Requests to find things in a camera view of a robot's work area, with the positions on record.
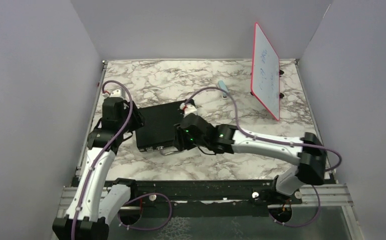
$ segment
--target blue object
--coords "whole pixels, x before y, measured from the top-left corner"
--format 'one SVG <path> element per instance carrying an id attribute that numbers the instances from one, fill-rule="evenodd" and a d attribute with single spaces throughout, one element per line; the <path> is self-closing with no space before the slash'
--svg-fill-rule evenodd
<path id="1" fill-rule="evenodd" d="M 220 89 L 222 89 L 222 90 L 225 90 L 225 91 L 227 91 L 228 92 L 228 88 L 227 88 L 227 86 L 225 85 L 225 83 L 224 83 L 224 81 L 222 81 L 222 80 L 220 80 L 220 81 L 218 81 L 218 87 L 220 88 Z M 227 94 L 226 93 L 222 93 L 222 97 L 223 98 L 227 98 Z"/>

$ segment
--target whiteboard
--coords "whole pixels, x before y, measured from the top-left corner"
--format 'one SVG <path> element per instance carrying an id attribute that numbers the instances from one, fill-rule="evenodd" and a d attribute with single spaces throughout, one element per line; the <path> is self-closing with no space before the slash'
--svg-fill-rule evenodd
<path id="1" fill-rule="evenodd" d="M 251 92 L 278 121 L 280 120 L 280 58 L 255 23 Z"/>

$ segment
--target marble tabletop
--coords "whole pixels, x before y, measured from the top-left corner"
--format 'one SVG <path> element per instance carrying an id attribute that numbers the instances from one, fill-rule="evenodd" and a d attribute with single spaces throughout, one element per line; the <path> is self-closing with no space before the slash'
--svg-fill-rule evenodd
<path id="1" fill-rule="evenodd" d="M 311 114 L 295 67 L 295 60 L 282 60 L 280 69 L 280 121 L 276 121 L 250 94 L 251 60 L 115 60 L 110 61 L 104 81 L 116 80 L 130 91 L 137 107 L 180 101 L 198 89 L 223 80 L 239 108 L 244 129 L 277 136 L 315 133 Z M 106 89 L 116 89 L 109 84 Z M 199 114 L 213 125 L 234 125 L 234 107 L 218 91 L 194 98 Z M 103 97 L 98 100 L 93 126 L 101 117 Z M 162 156 L 158 151 L 139 152 L 135 135 L 124 142 L 112 163 L 107 180 L 245 180 L 273 179 L 290 167 L 278 159 L 253 154 L 204 155 L 198 149 Z"/>

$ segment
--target screw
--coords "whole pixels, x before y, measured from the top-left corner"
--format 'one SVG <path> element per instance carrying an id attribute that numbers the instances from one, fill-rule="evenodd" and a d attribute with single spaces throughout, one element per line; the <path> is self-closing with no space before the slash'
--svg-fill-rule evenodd
<path id="1" fill-rule="evenodd" d="M 294 193 L 294 196 L 297 198 L 297 199 L 302 199 L 302 193 L 297 191 Z"/>
<path id="2" fill-rule="evenodd" d="M 156 198 L 157 198 L 157 196 L 154 195 L 154 194 L 149 196 L 149 199 L 150 199 L 150 201 L 152 201 L 152 202 L 153 202 L 154 200 L 156 200 Z"/>

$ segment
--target gray wall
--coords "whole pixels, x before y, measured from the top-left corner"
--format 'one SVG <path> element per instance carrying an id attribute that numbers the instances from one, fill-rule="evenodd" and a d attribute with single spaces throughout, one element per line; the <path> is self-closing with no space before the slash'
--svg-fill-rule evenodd
<path id="1" fill-rule="evenodd" d="M 365 238 L 386 239 L 386 0 L 334 0 L 299 67 Z"/>
<path id="2" fill-rule="evenodd" d="M 256 21 L 300 58 L 332 0 L 72 0 L 100 56 L 251 58 Z"/>
<path id="3" fill-rule="evenodd" d="M 69 1 L 0 1 L 0 240 L 50 239 L 100 66 Z"/>

